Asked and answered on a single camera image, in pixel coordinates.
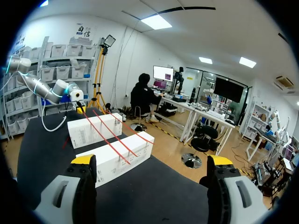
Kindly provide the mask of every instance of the large black screen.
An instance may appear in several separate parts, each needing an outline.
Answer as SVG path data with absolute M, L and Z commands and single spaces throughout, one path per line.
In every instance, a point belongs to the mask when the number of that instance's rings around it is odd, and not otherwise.
M 216 78 L 214 93 L 222 97 L 231 99 L 239 103 L 243 93 L 243 86 L 226 81 L 222 78 Z

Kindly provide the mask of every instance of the fluorescent light panel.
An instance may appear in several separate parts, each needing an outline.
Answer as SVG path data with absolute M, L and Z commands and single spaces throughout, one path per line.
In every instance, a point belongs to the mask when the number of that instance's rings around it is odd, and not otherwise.
M 170 25 L 169 22 L 163 19 L 160 15 L 154 15 L 145 18 L 141 20 L 141 22 L 144 22 L 146 25 L 152 27 L 153 29 L 164 29 L 172 27 L 172 25 Z
M 48 0 L 46 0 L 46 1 L 44 1 L 39 7 L 43 7 L 43 6 L 47 6 L 48 5 L 48 3 L 49 3 L 49 1 Z
M 212 60 L 210 58 L 199 57 L 199 59 L 203 63 L 213 64 L 213 62 L 212 62 Z
M 239 63 L 243 64 L 243 65 L 245 65 L 247 67 L 250 67 L 250 68 L 253 68 L 256 65 L 256 62 L 251 61 L 251 60 L 249 60 L 249 59 L 247 59 L 245 57 L 241 57 Z

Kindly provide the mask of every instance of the black hair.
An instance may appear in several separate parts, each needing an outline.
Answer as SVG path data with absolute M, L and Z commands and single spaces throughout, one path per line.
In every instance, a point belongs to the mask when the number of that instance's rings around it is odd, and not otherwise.
M 147 84 L 150 81 L 150 75 L 146 73 L 142 73 L 139 76 L 138 81 L 142 84 Z

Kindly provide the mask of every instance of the white desk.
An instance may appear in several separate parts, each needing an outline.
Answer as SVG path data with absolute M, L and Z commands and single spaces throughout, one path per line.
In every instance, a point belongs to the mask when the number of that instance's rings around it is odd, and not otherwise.
M 197 121 L 199 118 L 201 117 L 205 117 L 209 120 L 212 120 L 214 121 L 215 123 L 219 123 L 221 124 L 222 126 L 225 126 L 227 128 L 226 132 L 224 133 L 224 136 L 222 137 L 222 140 L 219 144 L 219 146 L 217 147 L 217 150 L 216 150 L 216 155 L 219 155 L 219 153 L 221 152 L 221 150 L 223 149 L 225 143 L 227 142 L 228 138 L 229 138 L 229 135 L 230 133 L 232 132 L 232 129 L 235 128 L 234 125 L 218 118 L 218 117 L 215 117 L 207 112 L 203 112 L 203 111 L 199 111 L 199 110 L 196 110 L 195 108 L 189 106 L 187 103 L 178 103 L 172 99 L 167 99 L 165 97 L 162 97 L 161 98 L 161 103 L 162 102 L 167 102 L 167 103 L 170 103 L 170 104 L 173 104 L 177 107 L 182 107 L 184 109 L 186 109 L 187 111 L 189 111 L 189 116 L 188 116 L 188 119 L 187 119 L 187 122 L 185 124 L 185 126 L 182 126 L 181 124 L 178 124 L 177 122 L 174 122 L 172 120 L 170 120 L 169 118 L 166 118 L 158 113 L 155 113 L 156 116 L 176 125 L 176 126 L 180 126 L 180 127 L 183 127 L 184 130 L 183 130 L 183 133 L 180 137 L 180 141 L 184 141 L 184 145 L 187 144 L 187 142 L 193 137 L 194 133 L 195 133 L 195 129 L 193 130 L 192 134 L 191 134 L 191 131 L 192 131 L 192 128 L 195 124 L 195 121 Z
M 253 143 L 253 141 L 255 139 L 252 139 L 251 142 L 249 143 L 249 145 L 248 145 L 248 147 L 246 149 L 246 154 L 247 154 L 247 157 L 248 157 L 248 161 L 250 161 L 252 159 L 253 155 L 256 153 L 256 151 L 257 151 L 258 147 L 260 146 L 260 144 L 261 144 L 261 142 L 262 142 L 263 139 L 265 139 L 266 141 L 272 143 L 273 145 L 276 144 L 273 141 L 271 141 L 270 139 L 268 139 L 265 136 L 263 136 L 258 129 L 256 129 L 256 131 L 257 131 L 258 135 L 260 136 L 260 140 L 258 141 L 258 143 L 257 143 L 257 145 L 256 145 L 255 148 L 251 147 L 251 145 L 252 145 L 252 143 Z M 249 150 L 250 149 L 253 149 L 253 153 L 252 154 L 249 154 Z

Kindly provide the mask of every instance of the red string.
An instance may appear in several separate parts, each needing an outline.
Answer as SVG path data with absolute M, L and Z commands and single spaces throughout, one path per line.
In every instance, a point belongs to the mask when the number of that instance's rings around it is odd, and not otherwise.
M 140 136 L 136 131 L 134 131 L 132 128 L 130 128 L 128 125 L 126 125 L 125 123 L 123 123 L 121 120 L 119 120 L 116 116 L 114 116 L 112 113 L 110 113 L 109 111 L 108 111 L 108 113 L 109 114 L 111 114 L 115 119 L 117 119 L 119 122 L 121 122 L 125 127 L 127 127 L 131 132 L 133 132 L 134 134 L 136 134 L 136 135 L 138 135 L 140 138 L 142 138 L 143 140 L 145 140 L 145 141 L 147 141 L 147 142 L 149 142 L 149 143 L 151 143 L 151 144 L 153 144 L 154 145 L 154 143 L 153 142 L 151 142 L 151 141 L 148 141 L 148 140 L 146 140 L 144 137 L 142 137 L 142 136 Z
M 62 149 L 66 146 L 67 142 L 69 141 L 70 137 L 67 137 L 66 141 L 64 142 L 64 145 L 62 146 Z
M 114 133 L 113 131 L 110 130 L 110 128 L 102 121 L 102 119 L 98 116 L 98 114 L 93 110 L 94 114 L 97 115 L 97 117 L 100 119 L 103 125 L 111 132 L 111 134 L 129 151 L 131 152 L 134 156 L 138 157 L 131 149 L 129 149 Z
M 104 141 L 124 160 L 126 161 L 127 164 L 131 165 L 126 159 L 125 157 L 123 157 L 111 144 L 109 141 L 107 141 L 104 136 L 98 131 L 98 129 L 93 125 L 93 123 L 90 121 L 90 119 L 88 118 L 88 116 L 83 113 L 84 116 L 87 118 L 87 120 L 89 121 L 89 123 L 94 127 L 94 129 L 97 131 L 97 133 L 104 139 Z

